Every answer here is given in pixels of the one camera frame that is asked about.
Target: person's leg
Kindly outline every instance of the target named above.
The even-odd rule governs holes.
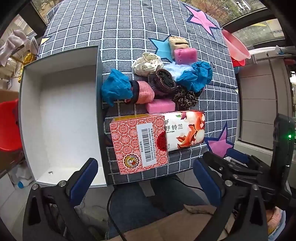
[[[122,233],[167,216],[151,205],[138,183],[120,184],[115,187],[110,201],[110,215]],[[115,227],[108,220],[106,238],[111,239],[117,235]]]
[[[177,175],[151,180],[152,189],[162,203],[165,212],[170,215],[181,211],[184,204],[189,206],[206,205],[205,201],[191,188],[186,187],[176,179]]]

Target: checkered tablecloth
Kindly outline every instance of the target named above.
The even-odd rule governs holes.
[[[205,136],[218,138],[227,124],[227,140],[234,143],[237,126],[237,83],[220,25],[211,29],[212,36],[198,24],[188,19],[192,13],[177,0],[64,0],[50,14],[50,24],[40,46],[39,57],[61,51],[99,45],[103,63],[103,81],[112,68],[130,79],[150,81],[153,76],[142,77],[132,73],[131,64],[145,51],[157,49],[150,41],[165,40],[170,34],[187,39],[198,49],[199,60],[212,62],[213,80],[206,86],[200,101],[192,109],[206,112]],[[144,105],[126,105],[116,101],[108,111],[104,130],[110,135],[109,123],[115,116],[146,113]],[[108,184],[126,183],[178,173],[192,168],[195,158],[208,150],[207,144],[169,153],[167,165],[144,172],[120,175],[114,149],[107,147],[110,173]]]

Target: red patterned box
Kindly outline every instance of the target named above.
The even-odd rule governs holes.
[[[110,130],[120,174],[168,163],[163,115],[114,118]]]

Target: white polka dot scrunchie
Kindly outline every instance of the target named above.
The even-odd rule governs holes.
[[[163,63],[161,58],[158,55],[149,52],[144,52],[142,57],[133,62],[131,66],[133,72],[140,76],[155,74],[155,71],[162,67]]]

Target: silver bolt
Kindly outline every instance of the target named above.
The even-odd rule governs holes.
[[[231,187],[232,186],[232,181],[226,180],[225,185],[228,186],[228,187]]]
[[[65,185],[66,185],[66,183],[67,183],[67,182],[66,182],[66,181],[64,181],[64,180],[63,180],[63,181],[60,181],[60,182],[59,182],[59,186],[60,186],[60,187],[63,187],[63,186],[65,186]]]
[[[258,189],[259,189],[259,187],[258,187],[256,184],[253,184],[253,185],[252,185],[252,188],[253,188],[254,190],[258,190]]]
[[[33,189],[33,190],[36,190],[38,187],[39,187],[38,184],[34,184],[34,185],[32,186],[32,189]]]

